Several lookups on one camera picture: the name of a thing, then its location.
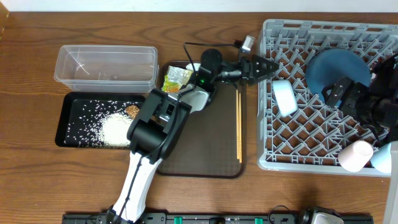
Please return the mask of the dark blue plate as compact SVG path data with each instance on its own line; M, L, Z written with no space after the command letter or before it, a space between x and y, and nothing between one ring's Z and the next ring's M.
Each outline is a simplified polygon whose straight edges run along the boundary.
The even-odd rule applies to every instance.
M370 69L366 62L346 49L330 49L312 58L305 71L305 80L309 90L317 94L322 103L324 87L335 84L340 78L348 77L354 82L370 86Z

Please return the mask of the wooden chopstick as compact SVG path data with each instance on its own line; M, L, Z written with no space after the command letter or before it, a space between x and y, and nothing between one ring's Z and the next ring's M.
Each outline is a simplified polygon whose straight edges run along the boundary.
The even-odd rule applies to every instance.
M240 121L239 121L239 91L236 90L236 157L241 163L240 156Z
M243 161L243 156L242 156L242 126L241 126L241 94L238 92L238 138L239 138L239 153L238 153L238 159L239 163L242 164Z

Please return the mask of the light blue large bowl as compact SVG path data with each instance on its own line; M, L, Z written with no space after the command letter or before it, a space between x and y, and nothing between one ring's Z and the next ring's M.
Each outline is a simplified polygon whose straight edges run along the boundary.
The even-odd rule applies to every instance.
M288 80L276 80L272 82L274 95L279 112L286 117L298 110L292 85Z

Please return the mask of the white tissue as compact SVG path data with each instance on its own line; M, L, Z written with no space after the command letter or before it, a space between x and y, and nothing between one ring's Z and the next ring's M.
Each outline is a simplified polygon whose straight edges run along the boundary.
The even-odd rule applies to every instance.
M189 63L186 67L185 67L185 69L186 70L189 70L189 71L192 71L192 72L194 72L194 71L199 71L199 68L200 68L200 66L201 66L201 63Z

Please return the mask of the pink cup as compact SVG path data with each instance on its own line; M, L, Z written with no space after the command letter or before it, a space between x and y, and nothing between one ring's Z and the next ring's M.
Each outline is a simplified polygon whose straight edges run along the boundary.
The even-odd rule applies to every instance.
M372 158L373 152L370 143L358 140L339 152L338 162L349 172L359 172Z

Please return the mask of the green yellow snack wrapper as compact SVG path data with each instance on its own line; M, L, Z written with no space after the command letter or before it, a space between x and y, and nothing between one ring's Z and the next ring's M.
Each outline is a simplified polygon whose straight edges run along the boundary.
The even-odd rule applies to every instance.
M190 70L169 66L165 75L162 91L166 93L178 92L181 87L189 82L192 74L193 72Z

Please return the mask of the brown food scrap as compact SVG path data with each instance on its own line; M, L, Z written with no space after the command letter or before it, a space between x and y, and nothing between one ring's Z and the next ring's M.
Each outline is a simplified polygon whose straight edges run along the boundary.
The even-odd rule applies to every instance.
M125 109L125 112L127 113L127 115L131 118L131 119L135 119L135 117L137 116L138 112L139 112L139 108L136 105L131 105L128 106Z

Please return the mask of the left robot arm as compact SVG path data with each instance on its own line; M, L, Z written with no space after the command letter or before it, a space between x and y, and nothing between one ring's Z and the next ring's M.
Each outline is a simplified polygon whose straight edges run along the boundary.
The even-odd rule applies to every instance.
M118 200L106 212L106 222L135 223L140 219L158 166L171 155L189 115L213 101L216 83L254 85L270 79L278 68L278 63L258 55L240 55L237 62L229 63L219 50L207 49L199 68L178 92L153 89L127 131L129 168Z

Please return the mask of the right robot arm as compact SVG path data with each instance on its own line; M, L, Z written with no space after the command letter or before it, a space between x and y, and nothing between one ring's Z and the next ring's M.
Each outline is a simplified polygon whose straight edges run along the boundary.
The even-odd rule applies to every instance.
M344 114L370 129L379 143L391 145L391 182L383 222L392 223L397 220L397 54L371 71L376 77L370 86L344 77L324 87L322 96L327 106L337 105Z

